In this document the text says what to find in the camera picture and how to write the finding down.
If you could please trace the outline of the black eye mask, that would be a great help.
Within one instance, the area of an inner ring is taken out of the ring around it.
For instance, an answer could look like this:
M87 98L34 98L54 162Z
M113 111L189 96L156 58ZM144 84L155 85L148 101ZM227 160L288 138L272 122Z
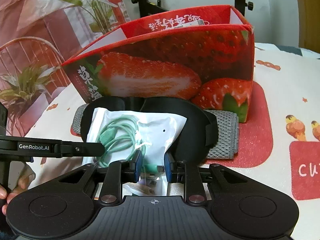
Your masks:
M187 100L105 96L86 106L80 123L82 140L96 141L102 128L121 116L135 118L127 124L146 147L144 163L148 165L163 165L167 152L198 164L219 137L216 116Z

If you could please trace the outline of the brown wooden door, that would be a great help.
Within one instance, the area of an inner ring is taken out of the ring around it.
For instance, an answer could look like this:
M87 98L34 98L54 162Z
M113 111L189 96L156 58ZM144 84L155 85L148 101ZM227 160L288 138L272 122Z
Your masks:
M319 53L319 0L297 0L299 46Z

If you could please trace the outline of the red strawberry cardboard box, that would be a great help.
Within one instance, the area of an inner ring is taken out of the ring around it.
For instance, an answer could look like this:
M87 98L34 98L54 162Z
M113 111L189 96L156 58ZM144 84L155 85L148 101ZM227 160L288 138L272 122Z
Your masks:
M230 5L167 11L97 38L63 69L86 102L102 96L188 100L246 122L253 88L254 31Z

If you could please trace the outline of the red white floral curtain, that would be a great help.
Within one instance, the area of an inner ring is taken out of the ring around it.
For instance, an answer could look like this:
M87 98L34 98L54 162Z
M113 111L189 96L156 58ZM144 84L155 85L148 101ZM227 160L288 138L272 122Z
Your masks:
M129 20L123 0L1 0L1 103L25 136L70 84L62 64Z

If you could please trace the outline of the patterned white tablecloth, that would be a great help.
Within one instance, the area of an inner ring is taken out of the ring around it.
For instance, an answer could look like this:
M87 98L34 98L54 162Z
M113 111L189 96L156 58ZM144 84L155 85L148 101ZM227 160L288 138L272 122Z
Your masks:
M144 163L146 147L127 124L135 118L121 116L94 141L102 156L82 158L105 168L142 151L140 178L123 184L122 202L76 196L58 182L67 172L11 201L7 223L16 239L319 239L319 61L256 49L253 64L237 153L197 164L220 164L248 182L221 183L213 197L204 183L208 203L186 204L183 184L167 181L164 164Z

